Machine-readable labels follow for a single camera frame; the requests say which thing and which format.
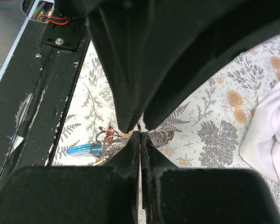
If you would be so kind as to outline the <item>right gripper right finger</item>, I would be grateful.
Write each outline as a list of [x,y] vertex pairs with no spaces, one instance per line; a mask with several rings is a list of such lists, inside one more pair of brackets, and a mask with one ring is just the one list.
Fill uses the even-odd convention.
[[280,224],[263,178],[241,168],[179,168],[140,136],[143,208],[149,224]]

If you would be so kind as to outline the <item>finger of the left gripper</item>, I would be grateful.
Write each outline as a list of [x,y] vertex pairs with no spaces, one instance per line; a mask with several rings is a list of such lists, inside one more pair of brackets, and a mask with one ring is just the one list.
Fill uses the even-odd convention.
[[127,133],[137,123],[136,70],[139,49],[152,23],[149,4],[98,4],[88,13],[89,31],[113,93],[119,129]]

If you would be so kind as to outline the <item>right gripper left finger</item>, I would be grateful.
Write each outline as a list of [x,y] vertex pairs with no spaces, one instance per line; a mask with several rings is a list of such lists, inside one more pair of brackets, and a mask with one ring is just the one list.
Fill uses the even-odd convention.
[[25,167],[0,190],[0,224],[135,224],[140,133],[101,166]]

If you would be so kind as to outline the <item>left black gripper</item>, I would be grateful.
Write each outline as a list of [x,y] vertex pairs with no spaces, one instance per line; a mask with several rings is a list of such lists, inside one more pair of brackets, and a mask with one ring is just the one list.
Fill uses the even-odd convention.
[[240,53],[280,33],[280,0],[57,0],[55,9],[86,17],[94,39],[116,46],[189,46],[144,111],[148,130]]

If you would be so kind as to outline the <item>yellow tagged key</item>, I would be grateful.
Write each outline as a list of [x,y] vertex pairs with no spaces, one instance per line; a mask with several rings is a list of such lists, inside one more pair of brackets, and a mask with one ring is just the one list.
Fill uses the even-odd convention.
[[100,158],[100,159],[97,159],[93,166],[102,166],[103,164],[105,164],[108,160],[106,158]]

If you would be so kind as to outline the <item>blue key tag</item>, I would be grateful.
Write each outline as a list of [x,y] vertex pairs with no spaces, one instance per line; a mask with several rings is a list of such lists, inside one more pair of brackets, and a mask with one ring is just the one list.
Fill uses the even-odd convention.
[[66,150],[66,153],[73,157],[99,156],[103,152],[102,145],[96,143],[75,146]]

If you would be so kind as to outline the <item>red tagged key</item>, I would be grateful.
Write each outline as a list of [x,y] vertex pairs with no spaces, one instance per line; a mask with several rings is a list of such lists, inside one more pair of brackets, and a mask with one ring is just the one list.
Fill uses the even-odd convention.
[[114,128],[113,126],[109,126],[107,129],[106,140],[113,141],[114,138]]

